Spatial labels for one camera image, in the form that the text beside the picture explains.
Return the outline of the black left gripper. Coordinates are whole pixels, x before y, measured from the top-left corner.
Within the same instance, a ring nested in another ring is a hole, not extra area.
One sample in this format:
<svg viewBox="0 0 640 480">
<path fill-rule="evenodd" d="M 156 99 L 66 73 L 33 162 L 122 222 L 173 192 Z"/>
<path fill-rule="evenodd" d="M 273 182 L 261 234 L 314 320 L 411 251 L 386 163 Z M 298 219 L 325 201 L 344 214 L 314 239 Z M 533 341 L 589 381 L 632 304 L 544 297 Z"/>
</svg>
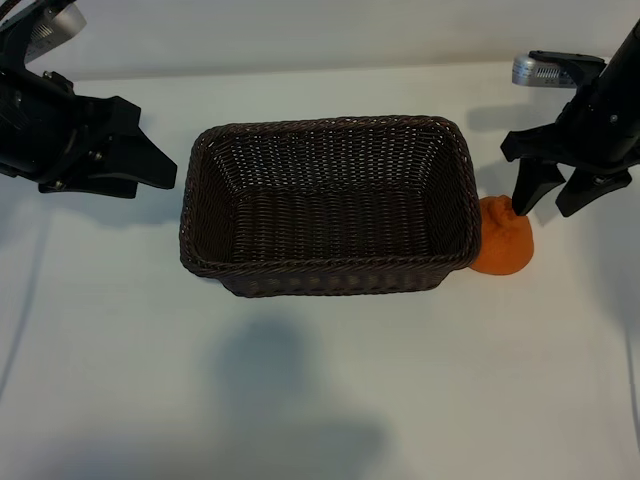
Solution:
<svg viewBox="0 0 640 480">
<path fill-rule="evenodd" d="M 132 199 L 137 182 L 172 189 L 176 164 L 140 129 L 141 110 L 119 96 L 78 96 L 50 73 L 1 71 L 1 173 L 41 193 Z M 116 150 L 118 155 L 109 156 Z"/>
</svg>

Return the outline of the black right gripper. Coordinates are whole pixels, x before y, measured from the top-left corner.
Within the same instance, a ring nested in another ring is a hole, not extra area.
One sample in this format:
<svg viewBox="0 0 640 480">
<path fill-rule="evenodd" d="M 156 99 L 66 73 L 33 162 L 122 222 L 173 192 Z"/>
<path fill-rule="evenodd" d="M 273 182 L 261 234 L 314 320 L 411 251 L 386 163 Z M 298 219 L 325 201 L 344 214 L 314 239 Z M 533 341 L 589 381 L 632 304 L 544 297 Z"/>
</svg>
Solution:
<svg viewBox="0 0 640 480">
<path fill-rule="evenodd" d="M 639 93 L 583 87 L 554 123 L 509 132 L 501 150 L 508 161 L 519 160 L 512 195 L 518 216 L 566 182 L 557 164 L 577 168 L 556 199 L 570 217 L 631 183 L 624 169 L 639 164 Z"/>
</svg>

